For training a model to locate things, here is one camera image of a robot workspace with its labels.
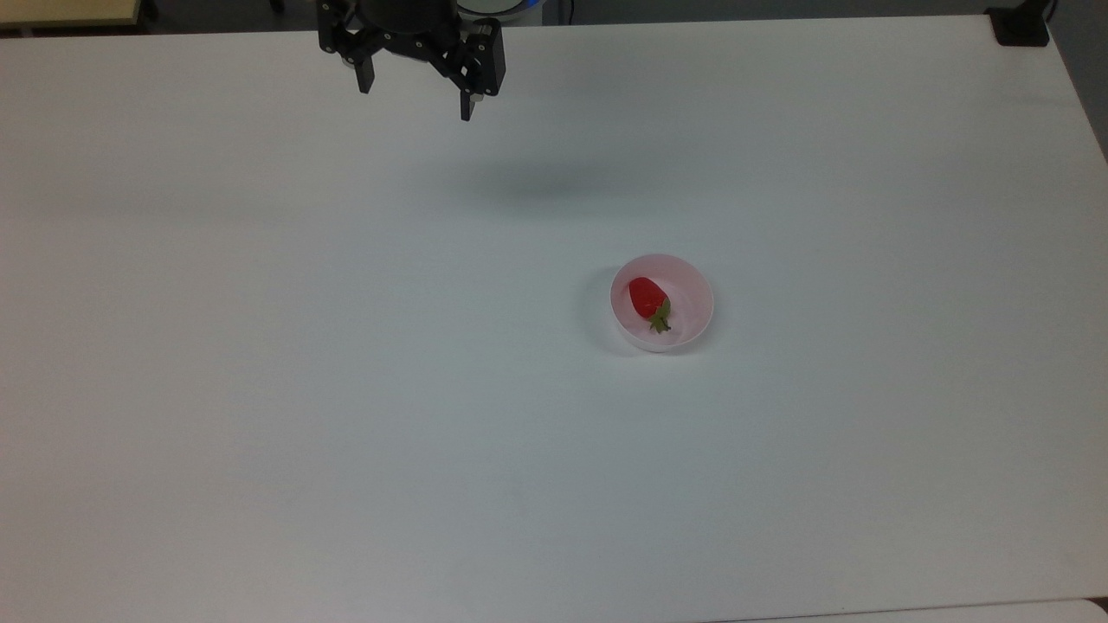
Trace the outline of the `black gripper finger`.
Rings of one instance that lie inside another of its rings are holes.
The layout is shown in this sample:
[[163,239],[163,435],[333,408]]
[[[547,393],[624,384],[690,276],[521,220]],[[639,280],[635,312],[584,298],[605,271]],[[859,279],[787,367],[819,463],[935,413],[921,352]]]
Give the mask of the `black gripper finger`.
[[376,38],[345,38],[339,43],[339,55],[355,71],[358,90],[362,94],[368,94],[375,82],[372,57],[376,52]]
[[449,48],[447,76],[459,88],[460,118],[471,121],[476,104],[497,96],[506,75],[502,25],[495,17],[461,22],[459,41]]

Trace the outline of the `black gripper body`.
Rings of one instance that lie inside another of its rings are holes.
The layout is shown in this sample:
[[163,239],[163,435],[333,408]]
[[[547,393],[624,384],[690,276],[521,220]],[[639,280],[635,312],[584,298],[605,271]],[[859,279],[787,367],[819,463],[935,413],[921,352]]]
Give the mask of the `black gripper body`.
[[474,60],[455,1],[317,1],[321,50],[349,63],[390,51],[430,63]]

